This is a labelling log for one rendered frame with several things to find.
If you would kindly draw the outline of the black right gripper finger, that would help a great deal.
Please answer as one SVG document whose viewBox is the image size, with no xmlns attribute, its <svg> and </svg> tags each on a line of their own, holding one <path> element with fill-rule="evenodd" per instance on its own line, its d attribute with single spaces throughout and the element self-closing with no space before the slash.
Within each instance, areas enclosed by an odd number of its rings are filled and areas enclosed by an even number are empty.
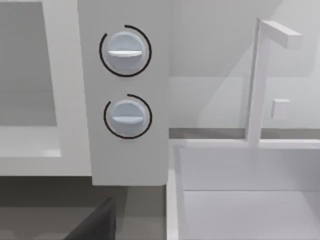
<svg viewBox="0 0 320 240">
<path fill-rule="evenodd" d="M 116 240 L 115 200 L 105 199 L 65 240 Z"/>
</svg>

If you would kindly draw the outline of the pale blue microwave knob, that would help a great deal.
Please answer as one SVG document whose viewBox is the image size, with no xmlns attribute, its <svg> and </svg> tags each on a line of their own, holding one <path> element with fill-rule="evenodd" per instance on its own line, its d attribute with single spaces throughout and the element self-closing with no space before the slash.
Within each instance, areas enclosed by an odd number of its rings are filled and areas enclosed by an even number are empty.
<svg viewBox="0 0 320 240">
<path fill-rule="evenodd" d="M 120 31 L 106 37 L 102 45 L 102 53 L 112 70 L 129 75 L 142 67 L 146 46 L 136 33 Z"/>
<path fill-rule="evenodd" d="M 107 116 L 113 130 L 119 135 L 136 135 L 144 126 L 146 111 L 135 100 L 124 99 L 113 103 Z"/>
</svg>

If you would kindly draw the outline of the pale microwave oven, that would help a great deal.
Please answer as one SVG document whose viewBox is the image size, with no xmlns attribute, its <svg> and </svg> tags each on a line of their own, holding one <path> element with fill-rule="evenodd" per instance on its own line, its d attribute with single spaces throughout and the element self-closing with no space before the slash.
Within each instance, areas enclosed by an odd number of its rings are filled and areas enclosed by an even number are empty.
<svg viewBox="0 0 320 240">
<path fill-rule="evenodd" d="M 0 176 L 90 176 L 98 186 L 163 186 L 168 181 L 169 0 L 41 0 L 60 150 L 10 155 Z M 120 74 L 103 57 L 109 35 L 129 31 L 145 45 L 144 63 Z M 145 109 L 141 131 L 123 135 L 108 118 L 112 104 Z"/>
</svg>

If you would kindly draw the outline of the white sink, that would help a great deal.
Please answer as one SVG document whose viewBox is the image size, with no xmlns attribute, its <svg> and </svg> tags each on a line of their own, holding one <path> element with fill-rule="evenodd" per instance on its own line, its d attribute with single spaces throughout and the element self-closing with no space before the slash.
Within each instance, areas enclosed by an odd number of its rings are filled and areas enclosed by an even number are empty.
<svg viewBox="0 0 320 240">
<path fill-rule="evenodd" d="M 167 240 L 320 240 L 320 141 L 171 139 Z"/>
</svg>

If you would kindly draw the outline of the tall white tap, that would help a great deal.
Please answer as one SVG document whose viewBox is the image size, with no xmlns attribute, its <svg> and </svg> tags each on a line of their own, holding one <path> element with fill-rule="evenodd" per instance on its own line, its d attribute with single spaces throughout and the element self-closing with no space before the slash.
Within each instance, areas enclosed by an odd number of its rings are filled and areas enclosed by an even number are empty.
<svg viewBox="0 0 320 240">
<path fill-rule="evenodd" d="M 261 140 L 271 42 L 286 50 L 299 50 L 302 38 L 301 33 L 275 20 L 256 19 L 245 127 L 245 139 L 250 147 L 258 147 Z"/>
</svg>

